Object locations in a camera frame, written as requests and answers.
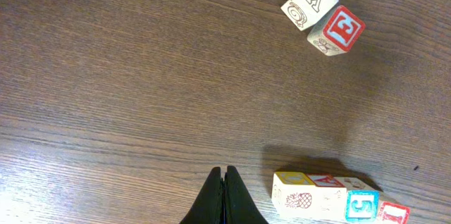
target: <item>blue block face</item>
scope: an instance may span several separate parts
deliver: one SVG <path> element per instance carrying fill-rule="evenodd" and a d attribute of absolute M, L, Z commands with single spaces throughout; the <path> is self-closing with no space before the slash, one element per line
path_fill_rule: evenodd
<path fill-rule="evenodd" d="M 347 193 L 346 221 L 373 222 L 378 214 L 378 191 L 356 190 Z"/>

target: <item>pineapple drawing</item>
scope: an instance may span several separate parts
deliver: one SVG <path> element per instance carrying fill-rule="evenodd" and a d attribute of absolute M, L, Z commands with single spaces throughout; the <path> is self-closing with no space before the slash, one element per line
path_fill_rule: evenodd
<path fill-rule="evenodd" d="M 311 206 L 311 194 L 310 193 L 293 193 L 287 197 L 285 203 L 290 208 L 307 209 Z"/>

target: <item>yellow block face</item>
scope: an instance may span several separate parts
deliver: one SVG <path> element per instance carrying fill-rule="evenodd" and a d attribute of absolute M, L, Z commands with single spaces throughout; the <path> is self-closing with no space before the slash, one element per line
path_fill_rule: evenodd
<path fill-rule="evenodd" d="M 310 178 L 301 172 L 276 172 L 284 185 L 315 185 Z"/>

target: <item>stacked blocks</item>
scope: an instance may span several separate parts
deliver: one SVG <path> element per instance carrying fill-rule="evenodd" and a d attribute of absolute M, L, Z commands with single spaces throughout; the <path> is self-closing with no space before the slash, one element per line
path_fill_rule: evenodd
<path fill-rule="evenodd" d="M 407 224 L 410 209 L 358 178 L 275 172 L 272 202 L 283 218 Z"/>
<path fill-rule="evenodd" d="M 288 0 L 282 11 L 300 29 L 315 25 L 307 40 L 327 56 L 348 52 L 365 29 L 365 23 L 338 0 Z"/>

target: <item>wood grain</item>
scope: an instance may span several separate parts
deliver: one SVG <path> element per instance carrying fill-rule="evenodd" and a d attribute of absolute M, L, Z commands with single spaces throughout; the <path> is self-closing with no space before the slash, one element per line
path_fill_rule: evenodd
<path fill-rule="evenodd" d="M 0 223 L 178 223 L 227 165 L 270 223 L 279 168 L 451 223 L 451 0 L 340 0 L 330 58 L 285 1 L 0 0 Z"/>

